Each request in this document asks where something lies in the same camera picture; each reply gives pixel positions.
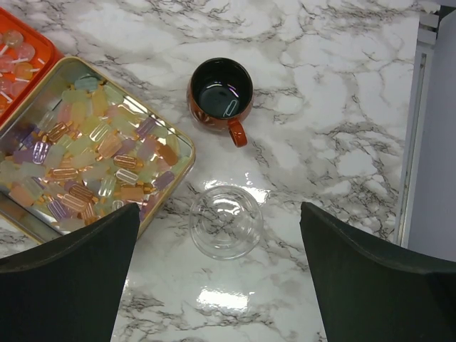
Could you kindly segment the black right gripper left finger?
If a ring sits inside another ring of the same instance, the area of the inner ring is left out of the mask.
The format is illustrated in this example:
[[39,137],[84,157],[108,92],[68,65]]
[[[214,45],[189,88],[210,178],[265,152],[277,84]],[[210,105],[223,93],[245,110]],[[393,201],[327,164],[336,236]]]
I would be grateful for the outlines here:
[[2,341],[109,341],[140,226],[127,204],[1,259]]

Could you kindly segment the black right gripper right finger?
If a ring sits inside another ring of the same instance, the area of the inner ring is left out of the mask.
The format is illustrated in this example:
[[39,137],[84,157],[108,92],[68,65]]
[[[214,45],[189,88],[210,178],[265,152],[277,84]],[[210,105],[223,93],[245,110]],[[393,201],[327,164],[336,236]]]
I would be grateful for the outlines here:
[[455,263],[301,205],[301,236],[328,341],[454,341]]

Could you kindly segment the gold popsicle candy tin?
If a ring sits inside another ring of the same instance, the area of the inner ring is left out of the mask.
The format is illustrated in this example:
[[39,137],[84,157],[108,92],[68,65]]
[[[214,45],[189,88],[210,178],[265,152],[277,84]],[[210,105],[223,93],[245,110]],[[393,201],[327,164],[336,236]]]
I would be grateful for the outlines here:
[[135,203],[145,230],[194,161],[185,134],[63,58],[1,125],[1,219],[45,243]]

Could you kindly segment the orange lollipop tin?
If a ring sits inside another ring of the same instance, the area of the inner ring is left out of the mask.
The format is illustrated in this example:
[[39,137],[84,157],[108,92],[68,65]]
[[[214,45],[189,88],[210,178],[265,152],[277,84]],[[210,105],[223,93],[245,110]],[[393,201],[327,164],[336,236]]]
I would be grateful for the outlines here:
[[1,126],[63,58],[54,44],[5,9],[1,10]]

